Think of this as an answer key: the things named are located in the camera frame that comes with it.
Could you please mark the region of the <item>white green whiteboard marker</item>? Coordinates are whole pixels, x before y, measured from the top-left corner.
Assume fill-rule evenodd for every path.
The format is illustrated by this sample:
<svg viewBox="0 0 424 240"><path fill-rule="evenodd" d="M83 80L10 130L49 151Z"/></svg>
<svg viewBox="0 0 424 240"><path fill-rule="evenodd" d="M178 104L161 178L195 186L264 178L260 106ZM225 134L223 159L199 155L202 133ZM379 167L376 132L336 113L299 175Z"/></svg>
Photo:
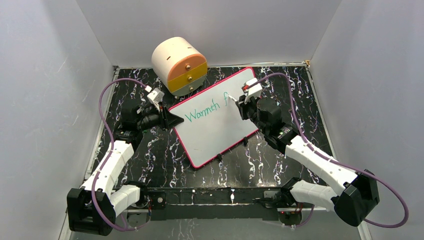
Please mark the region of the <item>white green whiteboard marker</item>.
<svg viewBox="0 0 424 240"><path fill-rule="evenodd" d="M234 98L233 96L231 96L231 95L228 95L228 98L231 99L235 103L238 102L238 100L236 98Z"/></svg>

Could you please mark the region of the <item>pink framed whiteboard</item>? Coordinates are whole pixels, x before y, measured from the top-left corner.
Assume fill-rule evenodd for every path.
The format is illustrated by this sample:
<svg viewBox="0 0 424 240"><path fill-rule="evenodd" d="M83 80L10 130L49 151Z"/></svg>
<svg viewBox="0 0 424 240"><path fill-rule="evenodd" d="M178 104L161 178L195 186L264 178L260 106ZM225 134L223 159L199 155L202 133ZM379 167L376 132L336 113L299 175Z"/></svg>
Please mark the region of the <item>pink framed whiteboard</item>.
<svg viewBox="0 0 424 240"><path fill-rule="evenodd" d="M244 83L255 77L251 67L244 68L169 109L184 119L174 131L194 168L257 132L251 121L241 118L231 99L242 96Z"/></svg>

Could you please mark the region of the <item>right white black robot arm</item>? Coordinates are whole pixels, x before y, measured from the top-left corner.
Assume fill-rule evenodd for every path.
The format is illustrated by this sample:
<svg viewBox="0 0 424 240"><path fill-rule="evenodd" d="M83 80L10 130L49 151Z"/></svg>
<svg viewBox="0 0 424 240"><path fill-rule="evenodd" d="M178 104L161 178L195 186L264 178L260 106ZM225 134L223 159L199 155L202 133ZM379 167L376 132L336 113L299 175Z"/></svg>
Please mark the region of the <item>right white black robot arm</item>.
<svg viewBox="0 0 424 240"><path fill-rule="evenodd" d="M335 212L350 226L359 226L380 202L377 182L370 177L371 172L351 171L332 163L325 153L310 149L311 144L302 139L299 131L282 120L282 110L274 99L245 99L242 95L235 101L242 120L250 120L271 148L302 164L327 184L292 177L273 197L265 197L259 203L288 207L308 203Z"/></svg>

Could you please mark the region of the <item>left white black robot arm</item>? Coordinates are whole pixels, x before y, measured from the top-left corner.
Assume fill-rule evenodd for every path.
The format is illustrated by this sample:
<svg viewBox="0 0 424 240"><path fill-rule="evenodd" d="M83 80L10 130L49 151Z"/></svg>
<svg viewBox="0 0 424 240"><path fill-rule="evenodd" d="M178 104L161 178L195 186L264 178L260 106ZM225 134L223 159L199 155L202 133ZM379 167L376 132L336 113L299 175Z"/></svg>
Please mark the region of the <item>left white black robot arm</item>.
<svg viewBox="0 0 424 240"><path fill-rule="evenodd" d="M161 102L122 111L116 128L108 131L111 142L100 164L79 188L72 188L67 194L69 229L100 236L109 235L113 229L129 231L126 225L116 225L116 218L128 207L148 206L148 190L141 182L128 181L114 191L116 181L145 131L152 128L166 131L183 122L182 117L171 113Z"/></svg>

